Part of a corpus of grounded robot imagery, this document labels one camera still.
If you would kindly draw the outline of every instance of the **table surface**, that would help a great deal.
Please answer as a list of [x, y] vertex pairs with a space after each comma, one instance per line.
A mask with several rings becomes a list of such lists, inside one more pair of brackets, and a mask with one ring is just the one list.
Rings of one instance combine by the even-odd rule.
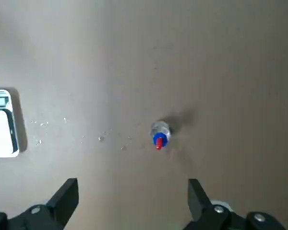
[[[288, 1], [0, 0], [0, 88], [21, 106], [10, 217], [77, 177], [66, 229], [179, 230], [197, 178], [288, 227]], [[163, 117], [180, 129], [156, 151]]]

